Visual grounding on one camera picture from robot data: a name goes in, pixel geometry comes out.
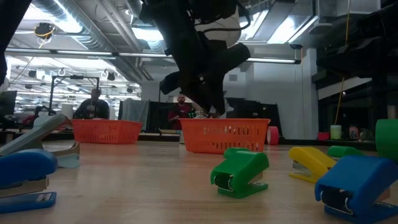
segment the table surface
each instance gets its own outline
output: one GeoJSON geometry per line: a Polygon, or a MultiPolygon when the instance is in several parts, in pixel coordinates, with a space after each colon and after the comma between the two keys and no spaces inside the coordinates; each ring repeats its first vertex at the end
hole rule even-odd
{"type": "MultiPolygon", "coordinates": [[[[51,142],[49,151],[72,142],[51,142]]],[[[314,184],[291,178],[291,146],[266,148],[269,188],[243,199],[217,193],[210,172],[222,155],[194,154],[175,142],[81,145],[81,167],[59,169],[48,191],[58,193],[48,209],[0,215],[0,223],[346,223],[325,214],[314,184]]],[[[398,185],[387,201],[398,204],[398,185]]],[[[398,223],[398,217],[382,223],[398,223]]]]}

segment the person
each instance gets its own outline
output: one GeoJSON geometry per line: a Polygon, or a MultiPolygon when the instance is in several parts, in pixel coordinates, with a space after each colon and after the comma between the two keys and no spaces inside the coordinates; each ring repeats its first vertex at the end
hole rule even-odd
{"type": "Polygon", "coordinates": [[[87,99],[77,108],[73,118],[75,119],[109,119],[109,105],[100,100],[101,90],[94,88],[91,91],[91,99],[87,99]]]}
{"type": "Polygon", "coordinates": [[[169,111],[169,123],[173,130],[182,130],[180,118],[188,118],[188,113],[191,107],[185,103],[185,96],[179,94],[177,98],[178,103],[169,111]]]}

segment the orange basket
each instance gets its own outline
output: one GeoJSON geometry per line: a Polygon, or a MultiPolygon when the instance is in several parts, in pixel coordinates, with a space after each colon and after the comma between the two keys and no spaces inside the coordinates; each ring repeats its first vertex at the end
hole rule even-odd
{"type": "Polygon", "coordinates": [[[105,144],[134,144],[142,123],[105,119],[73,119],[75,141],[105,144]]]}
{"type": "Polygon", "coordinates": [[[222,154],[229,147],[262,152],[269,119],[180,119],[190,152],[222,154]]]}

